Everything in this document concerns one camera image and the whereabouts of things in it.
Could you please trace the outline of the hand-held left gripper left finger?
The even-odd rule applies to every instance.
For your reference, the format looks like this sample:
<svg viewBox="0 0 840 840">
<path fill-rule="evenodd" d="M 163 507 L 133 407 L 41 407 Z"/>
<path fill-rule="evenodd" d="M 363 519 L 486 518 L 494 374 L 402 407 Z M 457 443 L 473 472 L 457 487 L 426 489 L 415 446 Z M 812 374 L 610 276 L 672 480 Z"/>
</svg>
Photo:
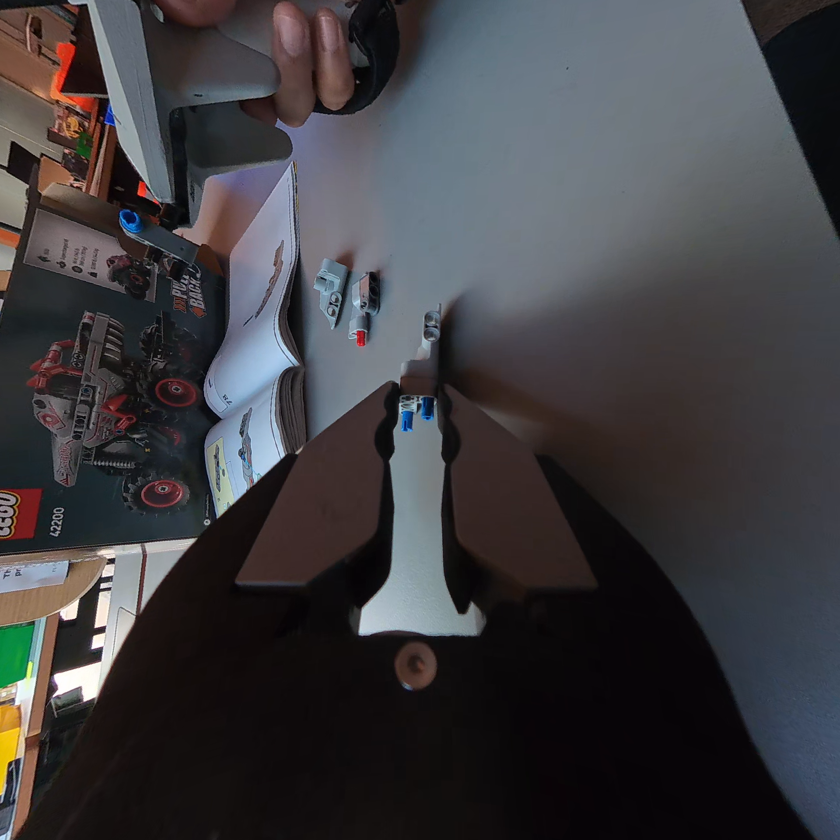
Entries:
<svg viewBox="0 0 840 840">
<path fill-rule="evenodd" d="M 391 571 L 396 415 L 386 382 L 307 442 L 238 573 L 240 591 L 286 600 L 302 632 L 357 634 Z"/>
</svg>

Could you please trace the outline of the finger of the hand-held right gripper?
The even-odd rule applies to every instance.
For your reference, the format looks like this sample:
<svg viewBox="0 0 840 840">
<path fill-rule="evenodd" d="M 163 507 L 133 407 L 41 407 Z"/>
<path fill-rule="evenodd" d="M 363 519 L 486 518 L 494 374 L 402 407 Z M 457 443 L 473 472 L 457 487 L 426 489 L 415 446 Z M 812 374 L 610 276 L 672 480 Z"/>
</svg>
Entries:
<svg viewBox="0 0 840 840">
<path fill-rule="evenodd" d="M 154 2 L 86 2 L 119 142 L 154 198 L 172 198 L 163 130 L 172 110 L 265 98 L 279 87 L 274 2 L 237 2 L 216 27 L 192 28 Z"/>
<path fill-rule="evenodd" d="M 237 103 L 175 108 L 163 130 L 172 198 L 161 200 L 171 228 L 192 227 L 206 181 L 215 175 L 288 161 L 291 138 L 246 114 Z"/>
</svg>

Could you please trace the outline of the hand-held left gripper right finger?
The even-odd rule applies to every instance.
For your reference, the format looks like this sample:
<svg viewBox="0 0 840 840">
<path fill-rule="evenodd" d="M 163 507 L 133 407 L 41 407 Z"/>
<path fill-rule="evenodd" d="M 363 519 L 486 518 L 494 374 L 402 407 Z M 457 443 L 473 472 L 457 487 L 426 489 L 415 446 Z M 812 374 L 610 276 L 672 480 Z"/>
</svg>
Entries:
<svg viewBox="0 0 840 840">
<path fill-rule="evenodd" d="M 459 614 L 597 589 L 537 456 L 453 386 L 439 394 L 444 579 Z"/>
</svg>

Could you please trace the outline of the dark grey lego beam blue pin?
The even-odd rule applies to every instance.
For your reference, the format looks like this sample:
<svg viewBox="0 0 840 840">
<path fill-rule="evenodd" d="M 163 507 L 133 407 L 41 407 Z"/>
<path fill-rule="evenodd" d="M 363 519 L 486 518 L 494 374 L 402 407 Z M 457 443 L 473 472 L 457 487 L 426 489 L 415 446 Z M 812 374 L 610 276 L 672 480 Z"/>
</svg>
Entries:
<svg viewBox="0 0 840 840">
<path fill-rule="evenodd" d="M 119 210 L 119 224 L 127 236 L 141 245 L 157 249 L 186 266 L 196 263 L 199 246 L 155 224 L 151 217 L 123 208 Z"/>
</svg>

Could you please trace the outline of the grey lego assembly blue pins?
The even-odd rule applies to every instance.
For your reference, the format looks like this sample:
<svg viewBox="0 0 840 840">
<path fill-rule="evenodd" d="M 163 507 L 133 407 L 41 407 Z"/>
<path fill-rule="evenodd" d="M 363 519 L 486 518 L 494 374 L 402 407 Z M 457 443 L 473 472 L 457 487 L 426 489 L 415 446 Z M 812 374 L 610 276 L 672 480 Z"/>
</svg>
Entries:
<svg viewBox="0 0 840 840">
<path fill-rule="evenodd" d="M 413 431 L 415 417 L 433 421 L 438 394 L 439 348 L 443 332 L 442 307 L 423 315 L 422 339 L 414 358 L 403 363 L 400 375 L 400 428 Z"/>
</svg>

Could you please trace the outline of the light grey lego panel piece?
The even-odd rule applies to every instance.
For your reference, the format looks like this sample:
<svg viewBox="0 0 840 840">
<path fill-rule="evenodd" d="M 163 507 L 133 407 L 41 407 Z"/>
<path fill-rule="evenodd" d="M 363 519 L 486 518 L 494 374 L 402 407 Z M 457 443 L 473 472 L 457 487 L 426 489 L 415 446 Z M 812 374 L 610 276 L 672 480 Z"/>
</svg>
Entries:
<svg viewBox="0 0 840 840">
<path fill-rule="evenodd" d="M 313 288 L 319 294 L 319 308 L 329 322 L 332 330 L 336 329 L 340 318 L 343 294 L 347 285 L 350 269 L 332 259 L 324 259 L 313 281 Z"/>
</svg>

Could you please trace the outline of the grey lego piece red pin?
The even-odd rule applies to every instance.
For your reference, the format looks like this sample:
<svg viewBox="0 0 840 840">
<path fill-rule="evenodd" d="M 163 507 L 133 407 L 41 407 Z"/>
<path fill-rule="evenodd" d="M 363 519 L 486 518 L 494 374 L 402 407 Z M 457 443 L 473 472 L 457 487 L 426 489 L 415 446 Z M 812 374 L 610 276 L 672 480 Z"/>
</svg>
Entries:
<svg viewBox="0 0 840 840">
<path fill-rule="evenodd" d="M 358 348 L 365 347 L 371 330 L 371 321 L 381 307 L 381 276 L 376 270 L 362 275 L 352 274 L 351 317 L 349 339 Z"/>
</svg>

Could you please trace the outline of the lego instruction booklet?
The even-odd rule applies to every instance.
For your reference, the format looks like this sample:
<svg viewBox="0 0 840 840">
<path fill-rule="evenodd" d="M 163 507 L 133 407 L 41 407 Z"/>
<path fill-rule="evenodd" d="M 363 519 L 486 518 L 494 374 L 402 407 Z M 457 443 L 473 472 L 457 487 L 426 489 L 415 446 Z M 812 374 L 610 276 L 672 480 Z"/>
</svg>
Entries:
<svg viewBox="0 0 840 840">
<path fill-rule="evenodd" d="M 203 386 L 218 418 L 204 444 L 217 516 L 307 441 L 305 370 L 288 322 L 298 258 L 290 164 L 229 258 L 227 329 Z"/>
</svg>

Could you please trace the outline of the monster truck lego box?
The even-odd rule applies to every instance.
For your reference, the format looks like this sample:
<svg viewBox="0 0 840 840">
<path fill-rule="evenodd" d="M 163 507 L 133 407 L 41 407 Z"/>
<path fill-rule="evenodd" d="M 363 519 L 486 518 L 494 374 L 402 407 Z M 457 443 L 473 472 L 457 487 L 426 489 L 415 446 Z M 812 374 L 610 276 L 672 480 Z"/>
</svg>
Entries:
<svg viewBox="0 0 840 840">
<path fill-rule="evenodd" d="M 198 536 L 227 281 L 68 185 L 32 187 L 2 301 L 2 556 Z"/>
</svg>

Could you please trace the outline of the person's right hand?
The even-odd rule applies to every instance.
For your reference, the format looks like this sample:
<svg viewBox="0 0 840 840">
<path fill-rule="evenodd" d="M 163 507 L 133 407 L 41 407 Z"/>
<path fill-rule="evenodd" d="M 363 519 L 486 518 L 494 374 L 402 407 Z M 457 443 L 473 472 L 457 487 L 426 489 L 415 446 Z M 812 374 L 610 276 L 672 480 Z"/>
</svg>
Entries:
<svg viewBox="0 0 840 840">
<path fill-rule="evenodd" d="M 249 117 L 296 129 L 312 116 L 316 101 L 336 112 L 352 99 L 349 42 L 332 9 L 320 7 L 307 15 L 292 2 L 278 2 L 272 11 L 271 49 L 280 86 L 268 97 L 241 101 Z"/>
</svg>

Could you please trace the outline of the storage shelf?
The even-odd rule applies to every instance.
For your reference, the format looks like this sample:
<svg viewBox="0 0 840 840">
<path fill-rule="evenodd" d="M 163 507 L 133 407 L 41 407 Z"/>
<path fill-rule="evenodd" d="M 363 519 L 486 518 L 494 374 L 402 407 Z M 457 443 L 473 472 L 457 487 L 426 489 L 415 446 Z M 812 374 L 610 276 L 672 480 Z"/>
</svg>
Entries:
<svg viewBox="0 0 840 840">
<path fill-rule="evenodd" d="M 107 199 L 118 143 L 106 98 L 56 101 L 50 83 L 58 43 L 92 39 L 86 2 L 2 2 L 2 225 L 19 227 L 33 170 Z"/>
</svg>

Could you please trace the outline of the white paper label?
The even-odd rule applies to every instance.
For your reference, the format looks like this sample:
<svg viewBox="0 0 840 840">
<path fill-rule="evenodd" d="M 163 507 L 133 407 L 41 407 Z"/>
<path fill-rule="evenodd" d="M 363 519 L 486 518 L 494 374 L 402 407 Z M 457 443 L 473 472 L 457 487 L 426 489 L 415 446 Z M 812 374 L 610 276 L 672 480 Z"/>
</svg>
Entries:
<svg viewBox="0 0 840 840">
<path fill-rule="evenodd" d="M 67 560 L 43 563 L 16 563 L 1 565 L 1 593 L 15 593 L 63 585 L 67 579 L 70 562 Z"/>
</svg>

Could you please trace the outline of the round wooden table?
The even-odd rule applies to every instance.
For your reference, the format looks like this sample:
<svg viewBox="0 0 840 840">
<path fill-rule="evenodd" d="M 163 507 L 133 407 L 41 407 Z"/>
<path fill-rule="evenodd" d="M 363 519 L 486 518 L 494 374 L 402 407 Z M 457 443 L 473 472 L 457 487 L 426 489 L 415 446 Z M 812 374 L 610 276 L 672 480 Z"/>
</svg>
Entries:
<svg viewBox="0 0 840 840">
<path fill-rule="evenodd" d="M 1 627 L 32 623 L 60 613 L 87 594 L 108 564 L 109 557 L 69 561 L 60 584 L 1 594 Z"/>
</svg>

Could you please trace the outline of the green panel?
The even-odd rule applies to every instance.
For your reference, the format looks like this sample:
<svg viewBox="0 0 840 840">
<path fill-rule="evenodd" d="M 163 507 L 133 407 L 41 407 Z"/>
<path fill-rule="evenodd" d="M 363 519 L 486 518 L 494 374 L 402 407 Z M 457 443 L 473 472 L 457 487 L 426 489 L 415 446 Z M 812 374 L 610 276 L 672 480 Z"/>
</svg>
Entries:
<svg viewBox="0 0 840 840">
<path fill-rule="evenodd" d="M 1 627 L 2 690 L 26 678 L 34 635 L 32 622 Z"/>
</svg>

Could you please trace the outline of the yellow box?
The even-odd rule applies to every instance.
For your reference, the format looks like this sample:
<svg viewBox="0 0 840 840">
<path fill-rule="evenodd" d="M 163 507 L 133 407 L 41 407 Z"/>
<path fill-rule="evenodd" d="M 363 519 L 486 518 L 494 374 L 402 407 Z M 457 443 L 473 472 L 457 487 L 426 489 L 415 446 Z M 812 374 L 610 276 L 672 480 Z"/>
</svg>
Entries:
<svg viewBox="0 0 840 840">
<path fill-rule="evenodd" d="M 1 706 L 1 806 L 9 807 L 16 802 L 23 754 L 20 739 L 23 727 L 21 706 Z"/>
</svg>

